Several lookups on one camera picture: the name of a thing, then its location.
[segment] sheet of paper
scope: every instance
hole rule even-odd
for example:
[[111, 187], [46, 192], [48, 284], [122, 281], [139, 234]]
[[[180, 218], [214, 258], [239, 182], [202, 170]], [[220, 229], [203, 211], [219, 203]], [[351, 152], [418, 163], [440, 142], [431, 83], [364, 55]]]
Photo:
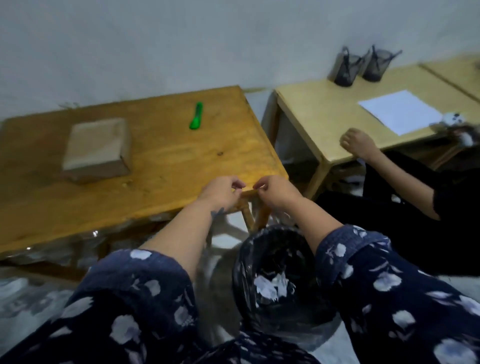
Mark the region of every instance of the sheet of paper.
[[397, 135], [442, 121], [442, 113], [407, 90], [360, 101], [359, 105]]

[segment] white wall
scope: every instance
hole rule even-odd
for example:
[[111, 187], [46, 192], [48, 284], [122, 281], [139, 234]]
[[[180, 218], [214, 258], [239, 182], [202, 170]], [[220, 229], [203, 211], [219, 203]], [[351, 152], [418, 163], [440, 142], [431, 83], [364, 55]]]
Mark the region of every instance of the white wall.
[[325, 77], [344, 44], [396, 65], [480, 50], [479, 19], [478, 0], [4, 0], [0, 119]]

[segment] light wooden table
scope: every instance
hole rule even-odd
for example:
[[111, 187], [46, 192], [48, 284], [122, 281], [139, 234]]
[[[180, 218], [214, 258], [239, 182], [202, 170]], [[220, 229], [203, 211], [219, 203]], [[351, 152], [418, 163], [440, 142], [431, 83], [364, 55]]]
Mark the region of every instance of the light wooden table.
[[[202, 125], [190, 130], [198, 101]], [[85, 185], [62, 180], [71, 126], [112, 117], [128, 120], [132, 174]], [[236, 210], [254, 231], [265, 226], [269, 210], [261, 206], [253, 220], [247, 204], [257, 196], [253, 184], [264, 175], [288, 177], [238, 86], [13, 118], [0, 145], [3, 257], [170, 220], [221, 175], [247, 184]]]
[[480, 102], [480, 54], [462, 55], [420, 66]]
[[273, 113], [270, 141], [275, 145], [279, 115], [283, 111], [320, 162], [304, 193], [307, 198], [315, 196], [333, 166], [353, 160], [339, 144], [348, 128], [365, 131], [381, 149], [435, 136], [431, 128], [398, 136], [358, 105], [359, 101], [405, 89], [441, 113], [460, 111], [469, 120], [480, 121], [480, 103], [417, 65], [388, 70], [378, 83], [358, 77], [347, 88], [325, 79], [275, 89], [277, 110]]

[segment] floral pattern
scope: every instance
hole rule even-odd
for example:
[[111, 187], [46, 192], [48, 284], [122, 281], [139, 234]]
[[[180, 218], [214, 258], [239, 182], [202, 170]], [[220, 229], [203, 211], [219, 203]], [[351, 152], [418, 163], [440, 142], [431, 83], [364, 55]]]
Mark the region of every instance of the floral pattern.
[[[403, 260], [388, 238], [344, 226], [320, 244], [315, 259], [317, 281], [362, 364], [478, 362], [480, 303]], [[62, 313], [0, 364], [317, 363], [294, 344], [245, 329], [204, 347], [197, 322], [192, 283], [177, 262], [141, 249], [119, 251], [94, 266]]]

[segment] black trash bag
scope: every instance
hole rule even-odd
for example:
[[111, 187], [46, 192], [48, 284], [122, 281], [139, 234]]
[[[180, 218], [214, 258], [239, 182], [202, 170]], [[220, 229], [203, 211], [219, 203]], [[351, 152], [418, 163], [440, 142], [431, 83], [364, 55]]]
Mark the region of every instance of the black trash bag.
[[322, 297], [314, 256], [297, 228], [274, 225], [245, 240], [232, 286], [246, 328], [305, 350], [318, 348], [340, 325], [337, 310]]

